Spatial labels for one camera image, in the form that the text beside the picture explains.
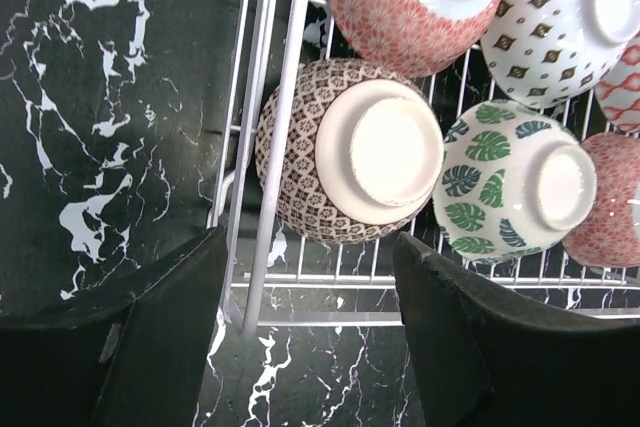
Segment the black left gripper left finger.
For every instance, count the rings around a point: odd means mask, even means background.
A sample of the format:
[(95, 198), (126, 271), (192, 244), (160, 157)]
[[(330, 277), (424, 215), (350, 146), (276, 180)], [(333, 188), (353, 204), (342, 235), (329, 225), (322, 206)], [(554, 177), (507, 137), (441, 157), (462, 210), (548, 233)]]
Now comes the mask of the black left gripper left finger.
[(188, 426), (228, 257), (207, 229), (33, 315), (1, 319), (5, 426)]

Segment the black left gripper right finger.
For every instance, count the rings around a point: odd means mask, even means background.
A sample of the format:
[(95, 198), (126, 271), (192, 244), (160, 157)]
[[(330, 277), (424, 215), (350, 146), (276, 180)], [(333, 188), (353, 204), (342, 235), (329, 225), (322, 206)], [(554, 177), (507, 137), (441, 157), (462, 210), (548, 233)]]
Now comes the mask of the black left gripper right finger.
[(409, 234), (396, 291), (429, 426), (635, 426), (639, 327), (548, 306)]

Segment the white bowl green leaves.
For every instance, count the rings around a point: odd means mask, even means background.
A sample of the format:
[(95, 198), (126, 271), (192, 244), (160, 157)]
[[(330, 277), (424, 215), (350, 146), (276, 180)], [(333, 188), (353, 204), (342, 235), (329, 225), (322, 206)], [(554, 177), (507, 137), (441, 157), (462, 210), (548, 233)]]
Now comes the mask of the white bowl green leaves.
[(517, 102), (481, 102), (445, 135), (433, 192), (451, 249), (495, 264), (549, 249), (591, 212), (597, 174), (562, 123)]

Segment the white wire dish rack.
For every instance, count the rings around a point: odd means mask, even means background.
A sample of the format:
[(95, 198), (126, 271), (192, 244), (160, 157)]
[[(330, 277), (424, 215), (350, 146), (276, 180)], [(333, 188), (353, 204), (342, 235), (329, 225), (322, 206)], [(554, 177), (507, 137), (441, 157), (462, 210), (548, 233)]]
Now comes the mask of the white wire dish rack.
[[(361, 247), (353, 272), (342, 247), (309, 241), (276, 217), (276, 184), (284, 165), (285, 130), (292, 121), (294, 85), (303, 62), (307, 13), (325, 0), (241, 0), (232, 74), (223, 128), (220, 170), (207, 223), (224, 226), (228, 256), (220, 298), (226, 322), (245, 335), (260, 327), (397, 327), (398, 309), (361, 310), (307, 307), (276, 309), (268, 290), (394, 300), (391, 243)], [(251, 160), (259, 112), (267, 95), (281, 86), (275, 113), (273, 165), (264, 183), (252, 180)]]

